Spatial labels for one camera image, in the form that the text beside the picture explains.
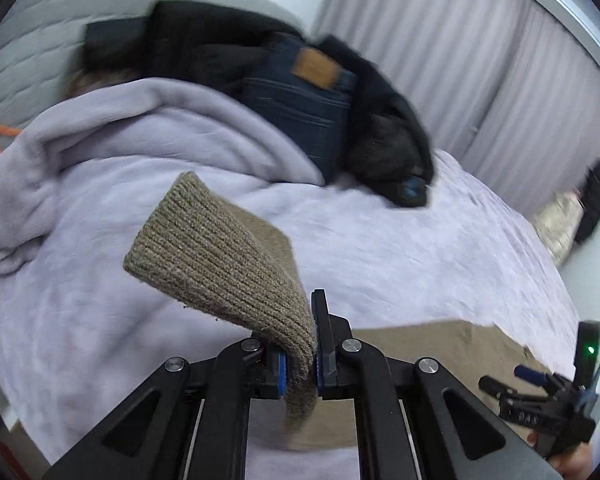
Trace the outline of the person's right hand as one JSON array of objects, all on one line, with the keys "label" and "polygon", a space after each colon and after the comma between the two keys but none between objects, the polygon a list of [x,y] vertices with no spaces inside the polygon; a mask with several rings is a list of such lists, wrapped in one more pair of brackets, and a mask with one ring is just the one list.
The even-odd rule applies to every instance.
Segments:
[{"label": "person's right hand", "polygon": [[550,457],[548,462],[564,480],[586,480],[594,470],[593,449],[588,443],[581,443]]}]

